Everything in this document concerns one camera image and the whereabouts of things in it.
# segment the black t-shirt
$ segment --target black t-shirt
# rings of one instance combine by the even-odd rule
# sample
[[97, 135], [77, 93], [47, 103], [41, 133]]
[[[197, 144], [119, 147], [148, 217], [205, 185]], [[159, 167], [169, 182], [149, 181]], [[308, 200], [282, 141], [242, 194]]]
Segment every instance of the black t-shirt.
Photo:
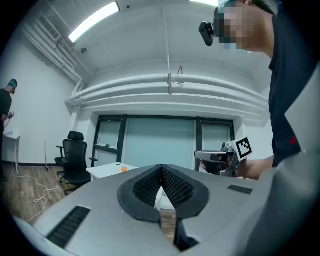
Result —
[[269, 109], [273, 131], [273, 167], [301, 151], [285, 113], [307, 85], [317, 65], [316, 56], [298, 26], [280, 4], [272, 18], [274, 52]]
[[0, 89], [0, 132], [4, 131], [4, 122], [1, 121], [2, 115], [8, 115], [12, 99], [10, 93], [5, 89]]

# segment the window frame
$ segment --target window frame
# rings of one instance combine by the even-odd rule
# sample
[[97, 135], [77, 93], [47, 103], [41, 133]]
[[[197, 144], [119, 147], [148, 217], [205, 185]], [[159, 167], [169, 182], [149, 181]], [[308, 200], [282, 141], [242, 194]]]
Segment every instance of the window frame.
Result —
[[[126, 135], [126, 126], [127, 120], [130, 118], [140, 118], [140, 119], [167, 119], [167, 120], [191, 120], [195, 121], [196, 127], [196, 151], [202, 150], [202, 125], [225, 125], [229, 126], [230, 131], [230, 138], [231, 141], [235, 139], [235, 128], [234, 128], [234, 121], [233, 120], [224, 120], [224, 119], [215, 119], [215, 118], [204, 118], [204, 117], [189, 117], [189, 116], [172, 116], [172, 115], [100, 115], [98, 118], [98, 122], [95, 129], [94, 140], [93, 140], [93, 148], [92, 148], [92, 157], [95, 158], [96, 149], [116, 154], [116, 161], [121, 163], [122, 161], [122, 153], [124, 149], [124, 141]], [[118, 143], [117, 148], [110, 148], [105, 146], [97, 145], [99, 131], [101, 127], [102, 121], [120, 121], [120, 129], [119, 129], [119, 136], [118, 136]], [[195, 171], [199, 172], [200, 170], [200, 160], [195, 160]]]

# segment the neck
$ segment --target neck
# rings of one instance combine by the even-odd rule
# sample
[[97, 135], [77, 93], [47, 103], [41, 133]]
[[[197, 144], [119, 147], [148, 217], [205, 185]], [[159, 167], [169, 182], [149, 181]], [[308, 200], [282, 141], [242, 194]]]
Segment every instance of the neck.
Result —
[[275, 34], [274, 34], [274, 26], [272, 22], [272, 15], [266, 14], [263, 19], [263, 34], [262, 40], [260, 41], [260, 49], [261, 52], [265, 53], [269, 56], [270, 59], [274, 56], [274, 48], [275, 48]]

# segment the ceiling light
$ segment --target ceiling light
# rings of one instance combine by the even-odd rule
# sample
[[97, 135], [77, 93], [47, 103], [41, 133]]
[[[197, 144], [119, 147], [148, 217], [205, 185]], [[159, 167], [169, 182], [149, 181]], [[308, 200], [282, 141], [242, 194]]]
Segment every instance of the ceiling light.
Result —
[[189, 0], [189, 1], [201, 3], [201, 4], [206, 4], [206, 5], [211, 5], [211, 6], [218, 6], [218, 0]]
[[79, 37], [82, 36], [87, 30], [93, 27], [98, 22], [109, 17], [112, 14], [119, 12], [119, 6], [116, 2], [112, 2], [100, 10], [96, 11], [84, 22], [82, 22], [72, 33], [69, 35], [70, 40], [74, 43]]

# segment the ceiling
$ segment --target ceiling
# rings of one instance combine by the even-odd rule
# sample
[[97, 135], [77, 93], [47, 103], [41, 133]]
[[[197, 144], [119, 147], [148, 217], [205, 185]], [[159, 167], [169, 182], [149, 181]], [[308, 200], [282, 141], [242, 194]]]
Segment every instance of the ceiling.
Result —
[[166, 63], [166, 37], [171, 61], [221, 65], [252, 80], [257, 79], [255, 72], [268, 70], [270, 60], [262, 53], [231, 51], [216, 40], [211, 47], [206, 46], [198, 29], [202, 21], [212, 21], [215, 8], [187, 0], [118, 0], [120, 12], [102, 20], [72, 44], [70, 33], [111, 2], [42, 0], [41, 3], [41, 11], [93, 74], [139, 63]]

